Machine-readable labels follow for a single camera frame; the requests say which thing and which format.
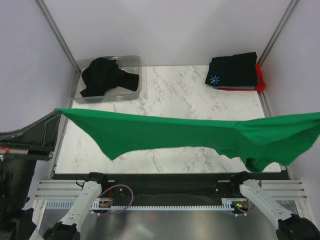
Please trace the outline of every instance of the crumpled black clothing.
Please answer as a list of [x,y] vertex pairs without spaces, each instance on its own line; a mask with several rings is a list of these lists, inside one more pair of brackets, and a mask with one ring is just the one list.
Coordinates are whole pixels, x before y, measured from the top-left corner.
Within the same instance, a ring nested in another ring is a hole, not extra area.
[[255,87],[258,84],[256,61],[255,52],[214,57],[209,65],[205,84],[215,88]]
[[83,97],[103,96],[116,87],[137,91],[139,84],[139,75],[121,70],[116,60],[104,57],[93,60],[81,76],[86,85],[80,92]]

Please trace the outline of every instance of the white marble surface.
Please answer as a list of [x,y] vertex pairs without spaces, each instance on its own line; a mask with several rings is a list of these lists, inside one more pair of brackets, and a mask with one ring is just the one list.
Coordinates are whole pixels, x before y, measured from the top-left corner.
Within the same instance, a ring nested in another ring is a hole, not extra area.
[[[255,91],[223,91],[205,85],[208,66],[143,67],[143,91],[131,101],[73,103],[73,108],[126,114],[207,120],[263,118]],[[69,121],[55,172],[225,173],[247,170],[239,158],[229,159],[206,147],[180,147],[125,153],[111,161],[84,131]],[[265,172],[280,172],[277,163]]]

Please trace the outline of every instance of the green t-shirt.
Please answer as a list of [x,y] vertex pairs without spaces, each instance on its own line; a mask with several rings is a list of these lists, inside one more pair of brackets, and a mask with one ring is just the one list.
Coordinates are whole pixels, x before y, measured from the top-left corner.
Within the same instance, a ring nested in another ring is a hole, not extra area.
[[289,165],[320,134],[320,112],[248,121],[179,119],[89,109],[56,109],[89,134],[111,160],[134,151],[208,147],[240,157],[249,171]]

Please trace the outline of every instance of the folded black shirt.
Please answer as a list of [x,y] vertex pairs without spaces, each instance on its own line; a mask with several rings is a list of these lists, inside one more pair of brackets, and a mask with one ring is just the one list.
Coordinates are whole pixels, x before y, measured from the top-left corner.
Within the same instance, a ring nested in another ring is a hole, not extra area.
[[257,54],[249,52],[212,58],[205,84],[214,87],[255,87]]
[[116,60],[104,57],[93,60],[81,76],[86,85],[86,89],[80,92],[83,97],[103,96],[118,86],[137,91],[139,84],[139,75],[121,70]]

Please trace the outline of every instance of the transparent container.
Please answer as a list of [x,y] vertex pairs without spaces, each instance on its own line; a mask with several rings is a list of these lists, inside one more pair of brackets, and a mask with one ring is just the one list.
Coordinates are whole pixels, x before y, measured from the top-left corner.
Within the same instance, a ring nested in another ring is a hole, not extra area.
[[[89,103],[100,103],[100,102],[110,102],[110,101],[125,101],[125,100],[134,100],[139,98],[139,95],[142,91],[142,67],[141,67],[141,58],[139,56],[104,56],[106,59],[116,60],[119,68],[127,73],[139,75],[138,89],[136,91],[131,91],[123,87],[117,86],[105,92],[102,96],[90,96],[83,97],[80,92],[86,88],[86,85],[81,77],[81,74],[78,74],[76,77],[70,81],[69,85],[69,95],[79,104],[89,104]],[[83,72],[90,63],[95,60],[92,59],[83,59],[77,61],[81,72]]]

